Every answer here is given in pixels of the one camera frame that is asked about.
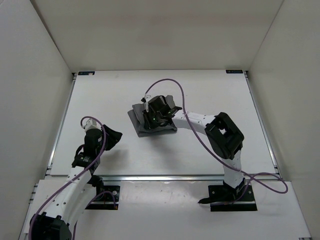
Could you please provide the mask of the grey pleated skirt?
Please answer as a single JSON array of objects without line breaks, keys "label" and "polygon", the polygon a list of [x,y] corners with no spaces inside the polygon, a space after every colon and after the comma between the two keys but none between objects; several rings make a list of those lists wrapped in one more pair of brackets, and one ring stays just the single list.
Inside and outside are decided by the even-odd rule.
[{"label": "grey pleated skirt", "polygon": [[144,104],[137,103],[132,105],[132,109],[127,112],[138,137],[167,135],[174,134],[177,132],[178,128],[175,126],[174,122],[165,127],[157,127],[156,129],[146,129],[144,127],[143,110]]}]

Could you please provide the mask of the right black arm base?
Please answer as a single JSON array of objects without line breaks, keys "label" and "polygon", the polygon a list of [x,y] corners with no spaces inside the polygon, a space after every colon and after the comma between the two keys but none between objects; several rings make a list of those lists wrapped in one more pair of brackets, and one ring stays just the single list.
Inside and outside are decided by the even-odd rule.
[{"label": "right black arm base", "polygon": [[209,185],[208,197],[198,201],[201,205],[209,205],[211,212],[255,212],[258,210],[251,185],[243,186],[234,194],[225,185]]}]

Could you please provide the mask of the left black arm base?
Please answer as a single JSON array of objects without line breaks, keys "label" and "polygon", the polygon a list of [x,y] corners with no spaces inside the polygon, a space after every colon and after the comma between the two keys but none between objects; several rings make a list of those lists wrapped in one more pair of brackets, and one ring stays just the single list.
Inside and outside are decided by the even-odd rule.
[{"label": "left black arm base", "polygon": [[120,200],[120,185],[105,185],[100,176],[94,175],[88,182],[96,190],[95,197],[86,206],[86,210],[118,210]]}]

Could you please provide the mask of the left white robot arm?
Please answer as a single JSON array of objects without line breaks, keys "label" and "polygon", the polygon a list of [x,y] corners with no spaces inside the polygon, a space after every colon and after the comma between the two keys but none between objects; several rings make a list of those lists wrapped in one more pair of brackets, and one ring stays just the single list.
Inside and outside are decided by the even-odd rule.
[{"label": "left white robot arm", "polygon": [[118,208],[115,190],[108,190],[94,172],[103,152],[111,150],[122,138],[121,132],[90,120],[84,126],[84,143],[75,152],[64,185],[42,204],[29,224],[30,240],[73,240],[77,222],[94,201],[110,201]]}]

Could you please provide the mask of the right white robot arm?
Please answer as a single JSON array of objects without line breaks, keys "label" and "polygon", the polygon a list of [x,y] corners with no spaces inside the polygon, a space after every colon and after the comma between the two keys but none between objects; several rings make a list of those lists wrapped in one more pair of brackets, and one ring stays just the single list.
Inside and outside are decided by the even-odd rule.
[{"label": "right white robot arm", "polygon": [[163,95],[151,97],[145,95],[142,115],[146,130],[176,127],[205,135],[213,152],[219,157],[224,170],[224,195],[229,200],[236,200],[242,195],[244,174],[241,172],[241,150],[244,135],[228,114],[206,115],[186,111],[173,105]]}]

